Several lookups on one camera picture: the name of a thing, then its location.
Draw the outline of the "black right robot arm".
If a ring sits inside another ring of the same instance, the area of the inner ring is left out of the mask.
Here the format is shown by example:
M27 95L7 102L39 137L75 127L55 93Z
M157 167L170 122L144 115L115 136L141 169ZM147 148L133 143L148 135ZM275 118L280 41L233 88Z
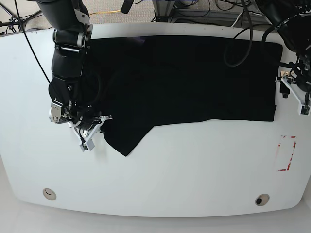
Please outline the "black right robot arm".
M93 110L99 94L92 100L82 96L83 69L93 29L89 12L81 0L39 0L37 5L54 28L50 119L89 130L101 123Z

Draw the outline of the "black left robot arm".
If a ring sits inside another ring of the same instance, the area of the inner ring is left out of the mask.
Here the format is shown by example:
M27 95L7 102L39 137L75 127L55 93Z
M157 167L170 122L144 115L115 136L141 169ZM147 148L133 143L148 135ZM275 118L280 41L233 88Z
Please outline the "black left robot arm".
M311 2L309 0L256 0L257 8L274 26L286 47L299 57L292 69L296 85L311 92Z

